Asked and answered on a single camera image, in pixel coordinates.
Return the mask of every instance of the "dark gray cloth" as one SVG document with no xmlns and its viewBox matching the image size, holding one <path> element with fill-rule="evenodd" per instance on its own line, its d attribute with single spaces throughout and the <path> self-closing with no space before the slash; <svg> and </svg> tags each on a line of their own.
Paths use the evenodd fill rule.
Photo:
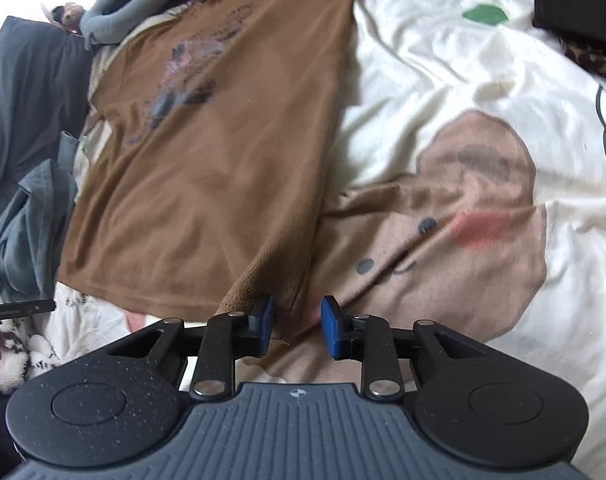
<svg viewBox="0 0 606 480">
<path fill-rule="evenodd" d="M 7 17 L 0 30 L 0 216 L 19 181 L 56 160 L 61 131 L 79 137 L 92 53 L 50 23 Z"/>
<path fill-rule="evenodd" d="M 76 195 L 77 146 L 77 139 L 62 133 L 58 162 L 45 160 L 25 175 L 0 217 L 0 296 L 6 303 L 54 297 Z"/>
</svg>

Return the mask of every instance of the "gray travel pillow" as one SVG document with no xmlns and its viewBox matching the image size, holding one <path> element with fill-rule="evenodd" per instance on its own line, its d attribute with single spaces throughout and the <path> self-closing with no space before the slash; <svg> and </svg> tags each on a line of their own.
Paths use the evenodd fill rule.
<svg viewBox="0 0 606 480">
<path fill-rule="evenodd" d="M 109 13 L 115 0 L 97 0 L 81 18 L 80 29 L 85 47 L 91 44 L 114 44 L 123 41 L 145 18 L 157 14 L 169 0 L 130 0 Z"/>
</svg>

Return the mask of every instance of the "bed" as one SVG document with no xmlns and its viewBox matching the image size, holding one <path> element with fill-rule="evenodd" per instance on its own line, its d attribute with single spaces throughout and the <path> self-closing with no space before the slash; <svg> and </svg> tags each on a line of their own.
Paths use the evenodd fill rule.
<svg viewBox="0 0 606 480">
<path fill-rule="evenodd" d="M 397 254 L 390 272 L 364 285 L 328 281 L 327 272 L 312 273 L 311 282 L 317 294 L 335 294 L 352 312 L 376 305 L 375 313 L 395 326 L 432 317 L 569 381 L 590 407 L 574 463 L 606 480 L 606 80 L 574 65 L 555 37 L 533 28 L 532 6 L 533 0 L 355 1 L 317 250 L 340 230 L 336 217 L 368 192 L 388 192 L 389 182 L 408 179 L 404 203 L 420 202 L 413 193 L 435 182 L 462 202 L 454 207 L 436 196 L 398 223 L 375 224 L 371 245 L 355 250 L 354 278 L 375 268 L 390 230 L 405 249 L 416 228 L 432 232 L 429 253 L 410 250 L 400 260 Z M 150 18 L 128 39 L 171 17 Z M 106 48 L 94 59 L 89 95 L 117 52 Z M 108 124 L 94 122 L 88 118 L 74 162 L 80 193 L 110 136 Z M 452 146 L 458 156 L 449 165 L 443 154 Z M 442 164 L 430 165 L 434 160 Z M 478 174 L 489 184 L 470 196 Z M 488 208 L 495 214 L 473 216 Z M 442 210 L 449 211 L 445 221 Z M 441 224 L 443 231 L 434 230 Z M 443 233 L 458 252 L 438 244 Z M 324 258 L 323 270 L 335 271 L 329 275 L 344 271 L 340 254 Z M 37 319 L 28 338 L 32 364 L 41 363 L 32 374 L 156 320 L 62 283 L 55 300 L 57 311 Z M 399 312 L 398 304 L 411 307 Z M 10 390 L 22 377 L 7 367 Z M 237 375 L 358 382 L 358 369 L 324 357 L 318 331 L 310 330 L 291 345 L 274 342 L 262 360 L 238 362 Z"/>
</svg>

